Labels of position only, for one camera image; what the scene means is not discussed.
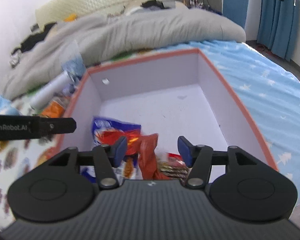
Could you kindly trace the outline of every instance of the blanket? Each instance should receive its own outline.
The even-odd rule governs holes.
[[[89,66],[122,52],[203,40],[245,42],[246,36],[236,23],[201,9],[170,9],[115,18],[93,13],[64,24],[56,35],[37,44],[6,76],[3,96],[14,99],[59,75],[60,57],[73,41]]]

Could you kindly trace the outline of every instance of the blue bed sheet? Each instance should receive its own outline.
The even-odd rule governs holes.
[[[223,74],[266,139],[280,173],[291,179],[300,202],[300,82],[290,72],[244,43],[190,42]]]

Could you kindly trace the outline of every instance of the blue curtain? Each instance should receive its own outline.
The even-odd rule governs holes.
[[[290,60],[297,36],[299,0],[262,0],[257,43]]]

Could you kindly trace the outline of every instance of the floor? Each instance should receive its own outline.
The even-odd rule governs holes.
[[[292,74],[294,74],[300,81],[300,66],[297,65],[294,61],[291,60],[290,62],[288,62],[285,59],[282,59],[272,54],[271,51],[269,51],[267,48],[265,48],[263,51],[260,51],[259,49],[257,49],[258,44],[256,41],[247,41],[246,43],[254,49],[258,50],[263,56],[267,57],[269,60],[284,68],[286,71],[289,71]]]

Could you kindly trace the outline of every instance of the white tube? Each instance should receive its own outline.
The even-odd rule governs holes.
[[[58,75],[55,79],[51,80],[43,88],[41,88],[30,101],[30,106],[35,110],[42,109],[46,104],[50,102],[55,93],[61,92],[67,84],[73,84],[73,80],[70,78],[69,73],[64,71]]]

